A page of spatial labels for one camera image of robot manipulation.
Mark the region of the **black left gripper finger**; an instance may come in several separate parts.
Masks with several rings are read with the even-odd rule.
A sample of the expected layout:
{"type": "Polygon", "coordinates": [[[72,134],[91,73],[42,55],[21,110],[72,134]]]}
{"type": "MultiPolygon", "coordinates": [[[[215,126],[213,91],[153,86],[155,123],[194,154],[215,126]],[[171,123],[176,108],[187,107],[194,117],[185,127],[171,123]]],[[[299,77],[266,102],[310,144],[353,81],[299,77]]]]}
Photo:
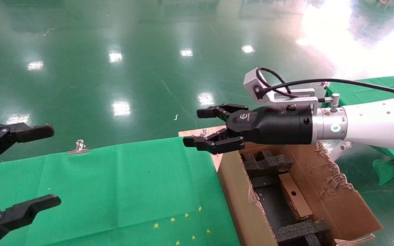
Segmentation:
{"type": "Polygon", "coordinates": [[[10,125],[0,124],[0,154],[4,153],[15,143],[25,143],[54,136],[54,129],[50,124],[28,126],[26,123],[10,125]]]}
{"type": "Polygon", "coordinates": [[[11,231],[30,225],[39,212],[60,204],[58,196],[45,195],[0,210],[0,240],[11,231]]]}

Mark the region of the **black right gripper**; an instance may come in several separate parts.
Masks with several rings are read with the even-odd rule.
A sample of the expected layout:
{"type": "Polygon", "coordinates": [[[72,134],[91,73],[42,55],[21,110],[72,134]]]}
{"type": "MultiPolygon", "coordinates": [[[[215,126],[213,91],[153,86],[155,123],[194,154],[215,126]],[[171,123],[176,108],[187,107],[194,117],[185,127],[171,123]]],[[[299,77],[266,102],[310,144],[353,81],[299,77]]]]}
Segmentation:
{"type": "Polygon", "coordinates": [[[245,141],[263,145],[309,145],[313,140],[310,106],[281,110],[264,106],[249,110],[248,106],[221,104],[197,110],[200,119],[219,118],[226,123],[209,136],[186,136],[183,144],[197,151],[224,154],[245,148],[245,141]]]}

